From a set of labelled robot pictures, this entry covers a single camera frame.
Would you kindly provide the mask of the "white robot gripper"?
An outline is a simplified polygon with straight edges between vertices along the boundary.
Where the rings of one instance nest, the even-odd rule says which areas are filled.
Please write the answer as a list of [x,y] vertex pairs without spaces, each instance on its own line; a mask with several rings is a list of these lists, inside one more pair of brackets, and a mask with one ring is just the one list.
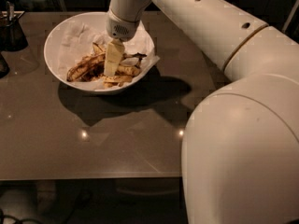
[[111,40],[107,44],[104,75],[113,77],[118,69],[125,46],[121,41],[131,40],[150,0],[110,0],[106,28]]

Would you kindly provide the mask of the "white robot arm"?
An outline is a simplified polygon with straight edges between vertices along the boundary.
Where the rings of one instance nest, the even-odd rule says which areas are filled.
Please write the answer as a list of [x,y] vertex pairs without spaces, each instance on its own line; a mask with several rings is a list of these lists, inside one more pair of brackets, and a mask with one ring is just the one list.
[[183,134],[189,224],[298,224],[299,45],[224,0],[111,0],[109,35],[131,38],[148,3],[231,81]]

